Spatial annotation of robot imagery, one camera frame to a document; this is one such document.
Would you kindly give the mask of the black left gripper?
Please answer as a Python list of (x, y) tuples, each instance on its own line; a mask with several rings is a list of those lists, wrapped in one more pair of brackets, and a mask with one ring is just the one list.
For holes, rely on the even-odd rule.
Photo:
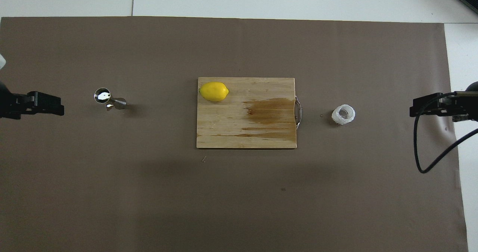
[(65, 107), (60, 97), (38, 91), (28, 92), (27, 95), (15, 94), (10, 92), (2, 81), (0, 82), (1, 118), (19, 120), (22, 115), (37, 113), (64, 116)]

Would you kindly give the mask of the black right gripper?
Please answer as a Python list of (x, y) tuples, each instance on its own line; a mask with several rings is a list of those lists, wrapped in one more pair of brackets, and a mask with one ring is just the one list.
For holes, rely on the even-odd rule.
[[(447, 113), (453, 122), (478, 121), (478, 82), (470, 84), (465, 91), (456, 91), (444, 99)], [(432, 93), (414, 98), (410, 107), (410, 117), (423, 115), (444, 116), (441, 97), (443, 93)]]

